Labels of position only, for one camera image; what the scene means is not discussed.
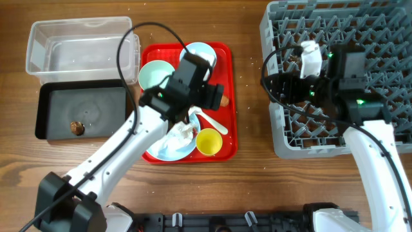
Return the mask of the white rice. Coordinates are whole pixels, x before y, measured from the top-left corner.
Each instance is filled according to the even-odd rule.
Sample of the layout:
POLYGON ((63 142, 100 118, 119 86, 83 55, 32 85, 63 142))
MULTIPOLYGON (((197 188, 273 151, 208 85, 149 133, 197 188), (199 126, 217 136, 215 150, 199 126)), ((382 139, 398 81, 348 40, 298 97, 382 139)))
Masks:
POLYGON ((206 61, 208 61, 209 64, 210 64, 212 67, 215 66, 215 64, 216 64, 216 58, 215 58, 214 55, 211 55, 211 54, 208 54, 208 53, 205 53, 205 52, 200 52, 198 55, 199 55, 202 59, 205 59, 206 61))

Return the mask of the brown mushroom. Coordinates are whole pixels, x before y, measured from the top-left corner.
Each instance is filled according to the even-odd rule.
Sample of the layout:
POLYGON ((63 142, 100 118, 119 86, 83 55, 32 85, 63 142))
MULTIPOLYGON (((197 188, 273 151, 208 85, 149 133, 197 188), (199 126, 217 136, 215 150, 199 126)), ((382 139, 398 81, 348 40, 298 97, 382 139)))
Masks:
POLYGON ((80 136, 80 135, 84 134, 85 127, 84 127, 83 123, 81 123, 79 121, 73 121, 73 122, 70 123, 70 130, 74 135, 80 136))

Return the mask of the mint green bowl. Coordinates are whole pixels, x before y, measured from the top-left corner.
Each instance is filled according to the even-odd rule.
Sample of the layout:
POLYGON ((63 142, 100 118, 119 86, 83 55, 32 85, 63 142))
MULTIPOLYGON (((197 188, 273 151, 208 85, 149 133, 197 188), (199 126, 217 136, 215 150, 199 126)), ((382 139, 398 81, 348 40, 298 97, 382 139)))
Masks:
POLYGON ((166 76, 175 71, 166 61, 154 60, 143 65, 138 75, 138 82, 142 90, 147 90, 159 84, 166 76))

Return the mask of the orange carrot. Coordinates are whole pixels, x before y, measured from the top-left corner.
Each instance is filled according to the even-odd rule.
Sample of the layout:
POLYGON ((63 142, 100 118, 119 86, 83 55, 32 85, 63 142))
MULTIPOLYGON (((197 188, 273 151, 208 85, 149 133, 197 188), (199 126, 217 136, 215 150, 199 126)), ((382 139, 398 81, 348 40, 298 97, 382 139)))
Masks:
POLYGON ((226 107, 226 106, 229 105, 229 102, 230 102, 229 98, 228 98, 227 96, 223 95, 223 96, 221 97, 220 106, 221 106, 221 107, 226 107))

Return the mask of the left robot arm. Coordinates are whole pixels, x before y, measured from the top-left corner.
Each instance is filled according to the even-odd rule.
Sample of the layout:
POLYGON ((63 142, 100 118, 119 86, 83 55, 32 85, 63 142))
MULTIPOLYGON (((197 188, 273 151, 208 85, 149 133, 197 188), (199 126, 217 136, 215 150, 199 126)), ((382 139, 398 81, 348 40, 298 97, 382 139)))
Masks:
POLYGON ((191 106, 218 110, 223 86, 209 84, 216 61, 187 52, 178 69, 146 89, 139 105, 106 143, 64 177, 54 172, 39 184, 35 217, 40 231, 130 231, 134 214, 106 202, 128 169, 191 106))

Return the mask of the yellow plastic cup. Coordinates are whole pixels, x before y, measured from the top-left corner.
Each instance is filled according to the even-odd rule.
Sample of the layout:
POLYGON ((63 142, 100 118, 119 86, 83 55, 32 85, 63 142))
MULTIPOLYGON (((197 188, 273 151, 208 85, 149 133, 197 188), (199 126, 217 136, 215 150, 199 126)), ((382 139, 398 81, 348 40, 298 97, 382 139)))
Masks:
POLYGON ((206 157, 215 156, 223 146, 221 134, 212 128, 201 130, 196 136, 196 147, 206 157))

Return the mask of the light blue bowl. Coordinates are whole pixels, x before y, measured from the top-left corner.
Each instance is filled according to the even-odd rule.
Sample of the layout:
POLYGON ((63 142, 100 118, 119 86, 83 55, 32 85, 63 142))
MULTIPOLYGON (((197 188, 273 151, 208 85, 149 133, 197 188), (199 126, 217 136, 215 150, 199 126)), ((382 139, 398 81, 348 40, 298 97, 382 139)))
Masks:
MULTIPOLYGON (((188 44, 186 46, 186 49, 188 49, 191 54, 194 54, 198 57, 201 57, 203 60, 208 61, 209 66, 214 69, 217 63, 217 55, 210 45, 206 43, 195 42, 188 44)), ((190 78, 194 73, 196 73, 198 68, 193 63, 192 57, 190 57, 189 59, 185 57, 186 53, 187 51, 185 49, 183 49, 180 53, 180 63, 178 69, 174 73, 174 79, 181 80, 183 83, 188 84, 190 78)))

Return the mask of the light blue plate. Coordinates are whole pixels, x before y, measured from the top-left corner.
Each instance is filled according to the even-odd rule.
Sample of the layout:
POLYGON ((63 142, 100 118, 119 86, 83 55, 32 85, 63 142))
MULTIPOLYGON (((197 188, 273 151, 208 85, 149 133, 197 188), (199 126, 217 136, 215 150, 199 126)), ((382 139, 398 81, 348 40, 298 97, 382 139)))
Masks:
POLYGON ((159 152, 156 152, 155 150, 153 150, 153 145, 147 150, 148 154, 150 154, 152 157, 161 160, 161 161, 167 161, 167 162, 171 162, 171 161, 177 161, 180 159, 185 158, 186 156, 188 156, 192 151, 194 151, 195 147, 196 147, 196 136, 197 133, 201 130, 200 127, 200 122, 197 118, 197 116, 193 113, 191 115, 189 115, 189 123, 191 122, 196 122, 198 123, 198 127, 197 127, 197 132, 195 133, 195 138, 192 140, 192 142, 183 147, 180 148, 178 150, 168 150, 168 149, 164 149, 161 150, 159 152))

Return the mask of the white napkin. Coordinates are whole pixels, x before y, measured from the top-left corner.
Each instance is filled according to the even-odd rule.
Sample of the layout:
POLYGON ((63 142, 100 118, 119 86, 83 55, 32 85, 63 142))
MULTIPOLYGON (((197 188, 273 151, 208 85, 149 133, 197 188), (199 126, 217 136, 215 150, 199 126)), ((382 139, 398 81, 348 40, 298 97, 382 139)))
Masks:
POLYGON ((153 144, 153 150, 156 152, 164 149, 175 151, 189 145, 195 138, 197 127, 198 123, 196 122, 175 124, 164 137, 153 144))

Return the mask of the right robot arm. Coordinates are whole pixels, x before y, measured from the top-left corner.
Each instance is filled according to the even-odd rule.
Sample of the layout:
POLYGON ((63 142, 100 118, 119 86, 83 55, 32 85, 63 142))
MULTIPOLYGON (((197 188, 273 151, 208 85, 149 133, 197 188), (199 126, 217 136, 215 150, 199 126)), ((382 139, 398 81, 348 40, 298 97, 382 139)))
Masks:
POLYGON ((321 70, 318 43, 290 47, 301 71, 262 75, 271 102, 307 118, 336 124, 358 167, 370 207, 373 231, 411 231, 411 186, 395 146, 384 98, 365 91, 366 52, 335 44, 328 69, 321 70))

